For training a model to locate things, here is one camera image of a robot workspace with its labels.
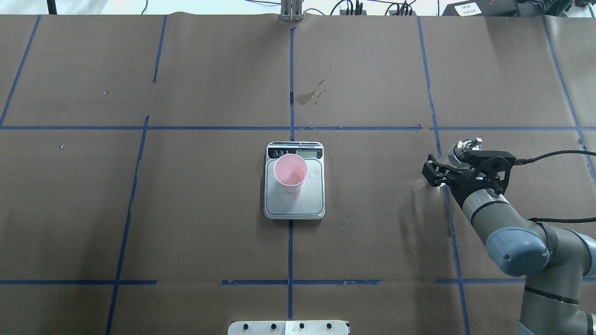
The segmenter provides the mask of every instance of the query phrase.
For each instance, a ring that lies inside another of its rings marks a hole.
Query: pink cup
[[[296,154],[285,154],[275,161],[273,174],[284,191],[298,192],[308,174],[308,165]]]

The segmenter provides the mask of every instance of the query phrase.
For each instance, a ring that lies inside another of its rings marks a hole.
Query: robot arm
[[[596,241],[523,219],[503,196],[516,158],[463,139],[442,162],[429,155],[423,175],[446,184],[489,256],[506,274],[525,275],[519,335],[594,334],[596,315],[579,310],[582,277],[596,273]]]

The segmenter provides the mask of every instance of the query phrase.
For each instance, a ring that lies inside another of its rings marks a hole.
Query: label
[[[475,2],[455,6],[454,8],[457,11],[457,14],[459,14],[460,16],[471,16],[471,15],[476,15],[476,14],[482,14],[482,12],[480,11],[480,8],[478,8],[478,5]]]

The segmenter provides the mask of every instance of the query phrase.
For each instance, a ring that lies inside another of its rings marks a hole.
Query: digital scale
[[[300,191],[284,191],[273,174],[278,158],[296,154],[304,158],[308,174]],[[325,165],[319,142],[271,142],[265,153],[265,201],[263,212],[269,219],[318,220],[325,215]]]

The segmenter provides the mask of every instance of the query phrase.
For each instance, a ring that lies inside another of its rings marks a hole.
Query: stain
[[[307,94],[300,94],[294,98],[294,101],[297,101],[301,105],[306,105],[307,102],[309,102],[310,100],[312,100],[315,97],[315,94],[318,91],[319,90],[316,89],[312,92],[308,92]]]

